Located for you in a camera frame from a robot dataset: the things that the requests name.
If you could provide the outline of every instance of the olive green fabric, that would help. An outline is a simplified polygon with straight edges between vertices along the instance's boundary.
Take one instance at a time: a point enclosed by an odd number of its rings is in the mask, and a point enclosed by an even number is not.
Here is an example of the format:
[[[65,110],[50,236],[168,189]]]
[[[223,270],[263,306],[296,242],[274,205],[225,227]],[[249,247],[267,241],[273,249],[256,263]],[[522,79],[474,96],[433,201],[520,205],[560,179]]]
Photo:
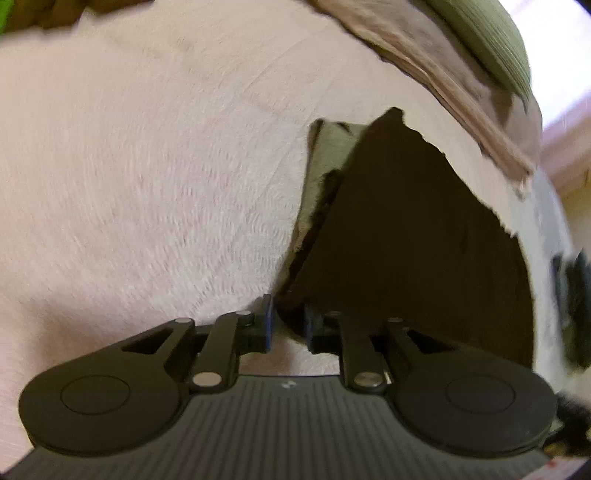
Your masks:
[[[509,91],[525,102],[531,71],[523,38],[498,0],[426,0],[458,38]]]

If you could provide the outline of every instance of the folded fabric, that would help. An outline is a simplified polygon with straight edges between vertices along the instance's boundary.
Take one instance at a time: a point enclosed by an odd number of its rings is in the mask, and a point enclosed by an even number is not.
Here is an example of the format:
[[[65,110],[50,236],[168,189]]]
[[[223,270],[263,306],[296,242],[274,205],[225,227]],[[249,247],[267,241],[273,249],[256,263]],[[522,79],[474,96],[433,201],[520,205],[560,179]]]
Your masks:
[[[424,0],[314,0],[383,58],[425,85],[507,178],[522,184],[540,156],[533,97],[494,80]]]
[[[517,237],[404,125],[399,109],[360,135],[345,127],[316,125],[312,156],[337,139],[343,157],[330,163],[345,170],[336,185],[325,182],[334,170],[315,185],[323,202],[277,297],[281,318],[302,334],[304,303],[345,312],[370,330],[401,317],[530,367],[533,306]],[[342,145],[357,135],[347,155]]]

